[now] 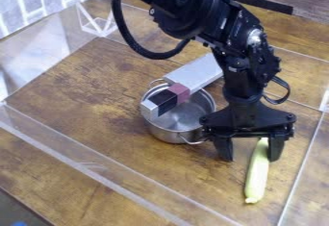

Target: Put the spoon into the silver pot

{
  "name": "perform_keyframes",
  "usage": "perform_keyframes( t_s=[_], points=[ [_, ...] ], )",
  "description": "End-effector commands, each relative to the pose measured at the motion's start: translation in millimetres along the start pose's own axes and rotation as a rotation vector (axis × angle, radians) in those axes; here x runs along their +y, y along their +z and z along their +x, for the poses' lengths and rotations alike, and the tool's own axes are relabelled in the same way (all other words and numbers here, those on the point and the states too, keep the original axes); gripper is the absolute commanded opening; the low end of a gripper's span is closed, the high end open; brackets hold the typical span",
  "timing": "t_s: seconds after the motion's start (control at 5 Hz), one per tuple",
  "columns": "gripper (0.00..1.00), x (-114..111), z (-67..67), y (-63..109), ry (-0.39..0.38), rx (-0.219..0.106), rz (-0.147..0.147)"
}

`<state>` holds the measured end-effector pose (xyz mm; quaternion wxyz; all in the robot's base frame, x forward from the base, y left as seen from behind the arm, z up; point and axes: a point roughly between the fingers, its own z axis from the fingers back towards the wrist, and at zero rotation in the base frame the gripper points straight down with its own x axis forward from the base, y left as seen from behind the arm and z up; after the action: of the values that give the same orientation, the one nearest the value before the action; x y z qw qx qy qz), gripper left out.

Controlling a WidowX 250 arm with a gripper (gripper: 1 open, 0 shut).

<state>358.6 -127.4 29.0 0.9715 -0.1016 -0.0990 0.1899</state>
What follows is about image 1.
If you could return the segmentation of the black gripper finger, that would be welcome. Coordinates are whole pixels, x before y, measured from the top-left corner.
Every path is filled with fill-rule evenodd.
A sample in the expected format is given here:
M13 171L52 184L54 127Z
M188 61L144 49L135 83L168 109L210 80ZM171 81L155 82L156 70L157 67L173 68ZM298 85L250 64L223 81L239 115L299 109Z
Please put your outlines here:
M284 134L276 133L268 138L268 151L267 158L270 162L275 162L279 159L280 152L284 144Z
M214 148L216 150L218 156L227 162L232 161L232 141L231 138L214 138Z

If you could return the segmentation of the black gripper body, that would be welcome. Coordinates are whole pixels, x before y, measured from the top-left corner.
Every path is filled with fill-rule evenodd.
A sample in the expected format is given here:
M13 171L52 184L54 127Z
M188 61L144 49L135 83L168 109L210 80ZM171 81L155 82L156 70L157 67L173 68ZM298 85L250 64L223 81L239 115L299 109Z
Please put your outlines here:
M202 136L214 138L274 138L294 136L296 116L267 107L262 102L230 104L222 110L200 117Z

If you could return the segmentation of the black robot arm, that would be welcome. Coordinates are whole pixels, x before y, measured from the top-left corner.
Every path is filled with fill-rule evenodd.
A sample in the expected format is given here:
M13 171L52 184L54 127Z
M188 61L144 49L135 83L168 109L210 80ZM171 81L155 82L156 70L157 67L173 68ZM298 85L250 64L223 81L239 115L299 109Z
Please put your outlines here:
M266 138L267 159L279 159L284 142L294 135L296 116L267 107L279 104L263 93L278 77L280 58L274 54L259 19L234 0L140 0L161 32L180 42L161 53L151 52L133 39L121 13L121 0L112 0L115 23L131 49L152 60L173 57L196 39L212 50L223 72L222 93L228 106L200 118L203 137L214 143L219 157L232 160L234 138Z

